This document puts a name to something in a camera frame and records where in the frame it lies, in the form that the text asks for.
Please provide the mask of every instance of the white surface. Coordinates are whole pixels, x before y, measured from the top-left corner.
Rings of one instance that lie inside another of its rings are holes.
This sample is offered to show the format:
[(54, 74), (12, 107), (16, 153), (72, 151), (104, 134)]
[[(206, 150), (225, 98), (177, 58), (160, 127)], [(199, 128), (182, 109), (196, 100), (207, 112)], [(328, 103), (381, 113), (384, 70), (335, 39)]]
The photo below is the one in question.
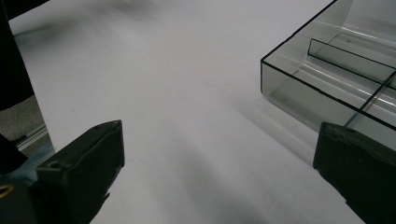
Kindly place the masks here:
[(361, 223), (304, 162), (317, 135), (260, 93), (260, 58), (329, 2), (51, 0), (12, 21), (58, 150), (122, 119), (92, 223)]

